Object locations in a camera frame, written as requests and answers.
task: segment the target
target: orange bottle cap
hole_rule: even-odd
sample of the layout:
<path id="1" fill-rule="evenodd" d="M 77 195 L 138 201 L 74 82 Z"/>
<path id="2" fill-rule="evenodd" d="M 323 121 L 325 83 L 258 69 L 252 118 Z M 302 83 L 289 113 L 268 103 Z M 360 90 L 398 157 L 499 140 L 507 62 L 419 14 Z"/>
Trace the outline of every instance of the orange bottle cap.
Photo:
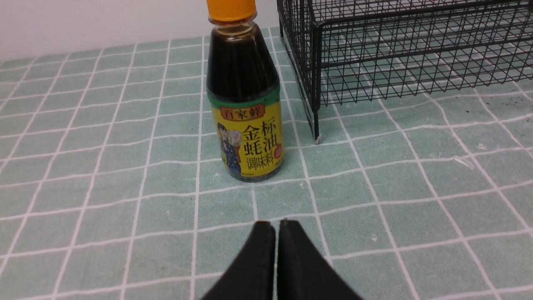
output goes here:
<path id="1" fill-rule="evenodd" d="M 256 12 L 255 0 L 207 0 L 209 16 L 215 21 L 244 20 Z"/>

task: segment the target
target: debris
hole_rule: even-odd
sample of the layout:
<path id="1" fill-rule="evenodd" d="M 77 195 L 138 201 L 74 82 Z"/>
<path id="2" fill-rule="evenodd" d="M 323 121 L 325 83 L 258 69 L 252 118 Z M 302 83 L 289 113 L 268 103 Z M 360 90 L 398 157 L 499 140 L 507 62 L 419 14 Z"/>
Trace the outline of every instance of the debris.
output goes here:
<path id="1" fill-rule="evenodd" d="M 322 142 L 322 134 L 319 134 L 317 139 L 314 141 L 315 145 L 319 145 Z"/>
<path id="2" fill-rule="evenodd" d="M 454 160 L 456 162 L 460 163 L 460 164 L 463 164 L 463 165 L 469 167 L 471 170 L 474 169 L 474 166 L 472 165 L 471 162 L 469 162 L 468 160 L 462 159 L 461 157 L 459 157 L 457 155 L 454 156 Z"/>

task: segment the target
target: yellow label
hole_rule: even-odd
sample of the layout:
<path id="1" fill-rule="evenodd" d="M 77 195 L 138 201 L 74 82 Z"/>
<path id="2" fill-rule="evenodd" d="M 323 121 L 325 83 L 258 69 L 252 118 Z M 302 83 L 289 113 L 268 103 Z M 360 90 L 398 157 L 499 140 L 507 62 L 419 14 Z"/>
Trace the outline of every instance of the yellow label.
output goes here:
<path id="1" fill-rule="evenodd" d="M 279 98 L 237 108 L 213 102 L 220 104 L 211 108 L 226 168 L 237 177 L 259 177 L 276 170 L 285 155 Z"/>

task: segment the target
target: table surface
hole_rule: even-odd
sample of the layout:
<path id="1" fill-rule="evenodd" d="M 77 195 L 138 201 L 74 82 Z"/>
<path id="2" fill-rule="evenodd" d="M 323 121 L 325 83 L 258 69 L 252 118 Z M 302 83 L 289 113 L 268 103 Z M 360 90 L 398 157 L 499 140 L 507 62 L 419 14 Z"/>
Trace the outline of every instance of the table surface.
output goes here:
<path id="1" fill-rule="evenodd" d="M 255 220 L 299 220 L 365 299 L 533 299 L 533 82 L 320 110 L 279 29 L 286 161 L 225 171 L 208 37 L 0 65 L 0 299 L 196 299 Z"/>

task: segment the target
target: green label band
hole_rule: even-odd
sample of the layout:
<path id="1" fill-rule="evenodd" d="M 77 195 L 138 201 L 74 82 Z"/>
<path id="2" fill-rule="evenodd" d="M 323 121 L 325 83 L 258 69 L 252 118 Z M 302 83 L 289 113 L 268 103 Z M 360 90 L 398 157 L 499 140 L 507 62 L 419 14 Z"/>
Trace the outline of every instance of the green label band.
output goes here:
<path id="1" fill-rule="evenodd" d="M 259 105 L 259 104 L 265 104 L 265 106 L 269 106 L 279 101 L 279 91 L 280 91 L 280 87 L 278 86 L 275 90 L 273 90 L 267 96 L 261 99 L 258 99 L 258 100 L 254 100 L 252 102 L 244 102 L 244 103 L 231 103 L 231 102 L 220 101 L 217 99 L 216 96 L 212 95 L 209 92 L 207 92 L 207 99 L 209 99 L 209 102 L 211 102 L 211 106 L 213 106 L 216 109 L 220 109 L 221 107 L 247 108 L 247 107 L 252 107 L 252 106 Z"/>

